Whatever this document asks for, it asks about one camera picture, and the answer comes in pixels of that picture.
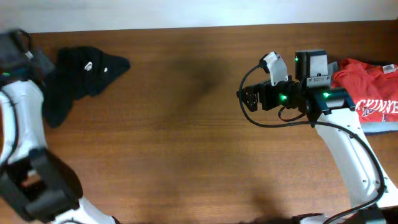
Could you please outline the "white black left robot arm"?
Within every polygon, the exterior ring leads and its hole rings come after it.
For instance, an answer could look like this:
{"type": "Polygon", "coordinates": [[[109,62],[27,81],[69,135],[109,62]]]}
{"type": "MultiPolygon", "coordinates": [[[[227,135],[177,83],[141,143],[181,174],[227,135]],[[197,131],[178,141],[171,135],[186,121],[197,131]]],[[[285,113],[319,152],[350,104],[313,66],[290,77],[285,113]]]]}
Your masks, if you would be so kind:
{"type": "Polygon", "coordinates": [[[48,148],[42,115],[55,68],[28,32],[1,32],[1,70],[1,198],[26,222],[117,224],[48,148]]]}

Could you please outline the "black Nike t-shirt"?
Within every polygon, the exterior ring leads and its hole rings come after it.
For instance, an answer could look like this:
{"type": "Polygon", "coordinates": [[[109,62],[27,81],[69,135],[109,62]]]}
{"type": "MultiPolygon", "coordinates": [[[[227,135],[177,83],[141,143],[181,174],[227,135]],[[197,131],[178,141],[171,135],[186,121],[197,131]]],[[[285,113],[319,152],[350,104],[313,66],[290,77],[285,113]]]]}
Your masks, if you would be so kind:
{"type": "Polygon", "coordinates": [[[124,57],[96,47],[64,47],[57,52],[55,70],[44,78],[42,114],[51,128],[59,127],[76,100],[101,94],[131,68],[124,57]]]}

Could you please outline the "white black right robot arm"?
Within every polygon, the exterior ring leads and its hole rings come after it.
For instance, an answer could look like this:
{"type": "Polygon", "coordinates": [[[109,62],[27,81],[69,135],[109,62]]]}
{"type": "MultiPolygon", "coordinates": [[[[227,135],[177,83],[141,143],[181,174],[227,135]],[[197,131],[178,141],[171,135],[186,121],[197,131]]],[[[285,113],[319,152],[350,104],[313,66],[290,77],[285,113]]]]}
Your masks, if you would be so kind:
{"type": "Polygon", "coordinates": [[[309,213],[294,223],[397,223],[397,187],[380,165],[359,122],[354,101],[344,88],[331,87],[324,50],[295,54],[291,77],[282,57],[270,52],[259,67],[270,75],[258,99],[264,110],[276,106],[298,109],[331,152],[347,188],[351,207],[330,217],[309,213]]]}

